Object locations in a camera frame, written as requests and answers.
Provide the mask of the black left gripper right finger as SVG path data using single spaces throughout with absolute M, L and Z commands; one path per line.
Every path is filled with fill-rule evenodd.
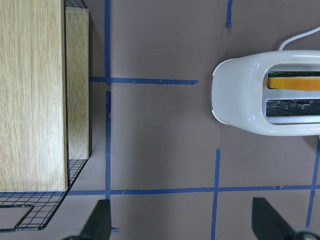
M 308 227 L 293 228 L 264 197 L 252 199 L 251 228 L 258 240 L 318 240 Z

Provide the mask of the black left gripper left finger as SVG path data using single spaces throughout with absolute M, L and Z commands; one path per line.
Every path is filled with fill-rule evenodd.
M 111 202 L 101 199 L 95 205 L 79 235 L 64 240 L 109 240 L 111 236 Z

